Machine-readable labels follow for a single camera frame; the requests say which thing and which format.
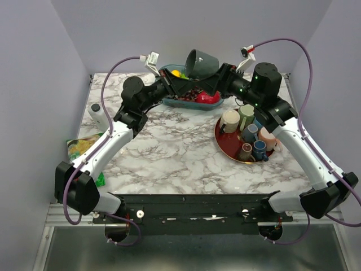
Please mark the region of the dark grey mug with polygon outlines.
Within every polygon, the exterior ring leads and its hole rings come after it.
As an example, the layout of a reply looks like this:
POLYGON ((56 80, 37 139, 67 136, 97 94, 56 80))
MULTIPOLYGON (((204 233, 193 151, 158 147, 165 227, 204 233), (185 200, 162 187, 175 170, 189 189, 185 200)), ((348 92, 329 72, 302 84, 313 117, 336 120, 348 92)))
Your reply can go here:
POLYGON ((219 60, 200 50, 193 49, 184 65, 184 74, 188 78, 202 80, 216 73, 219 69, 219 60))

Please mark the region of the cream ceramic mug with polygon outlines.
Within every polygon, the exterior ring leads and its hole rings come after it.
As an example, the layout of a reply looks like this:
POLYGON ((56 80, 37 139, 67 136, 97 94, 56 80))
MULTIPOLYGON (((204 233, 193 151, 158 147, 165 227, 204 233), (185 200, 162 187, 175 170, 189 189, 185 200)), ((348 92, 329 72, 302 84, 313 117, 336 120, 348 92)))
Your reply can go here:
POLYGON ((220 133, 231 134, 237 130, 238 124, 240 121, 240 115, 235 110, 225 111, 219 123, 220 133))

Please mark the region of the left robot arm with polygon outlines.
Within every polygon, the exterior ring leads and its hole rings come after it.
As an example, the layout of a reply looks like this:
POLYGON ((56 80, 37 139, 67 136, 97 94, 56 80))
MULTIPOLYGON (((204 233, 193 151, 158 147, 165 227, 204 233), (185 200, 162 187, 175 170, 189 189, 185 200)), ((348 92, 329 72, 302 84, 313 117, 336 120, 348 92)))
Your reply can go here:
POLYGON ((71 163, 62 162, 55 171, 55 196, 62 202, 66 218, 68 208, 80 216, 91 212, 105 213, 113 223, 125 216, 122 200, 111 194, 101 193, 95 179, 113 157, 143 129, 148 120, 147 112, 166 97, 180 97, 198 84, 199 79, 189 73, 184 78, 161 69, 151 85, 132 76, 123 83, 122 104, 116 115, 107 118, 109 128, 79 158, 71 163))

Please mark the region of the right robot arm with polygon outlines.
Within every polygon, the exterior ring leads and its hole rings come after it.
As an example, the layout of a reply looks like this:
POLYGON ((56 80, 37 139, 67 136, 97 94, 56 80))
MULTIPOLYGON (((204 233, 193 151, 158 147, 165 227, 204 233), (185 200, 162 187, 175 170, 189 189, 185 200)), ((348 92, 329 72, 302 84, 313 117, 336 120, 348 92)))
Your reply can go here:
POLYGON ((258 63, 251 81, 225 63, 197 85, 210 95, 220 91, 252 105, 256 119, 288 149, 311 183, 311 189, 302 193, 272 195, 260 206, 260 216, 272 221, 280 212, 305 211, 313 218, 322 218, 347 199, 349 189, 356 186, 358 178, 355 173, 345 173, 331 163, 306 129, 298 124, 300 116, 296 110, 278 96, 281 79, 271 63, 258 63))

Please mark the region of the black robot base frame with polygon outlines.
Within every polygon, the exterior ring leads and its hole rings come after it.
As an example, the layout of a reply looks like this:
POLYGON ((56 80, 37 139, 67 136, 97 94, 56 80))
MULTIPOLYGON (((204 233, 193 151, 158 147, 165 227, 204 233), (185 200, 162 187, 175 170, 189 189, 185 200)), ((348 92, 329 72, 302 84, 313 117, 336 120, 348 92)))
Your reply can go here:
POLYGON ((259 226, 291 222, 274 212, 268 194, 121 194, 121 217, 142 235, 258 234, 259 226))

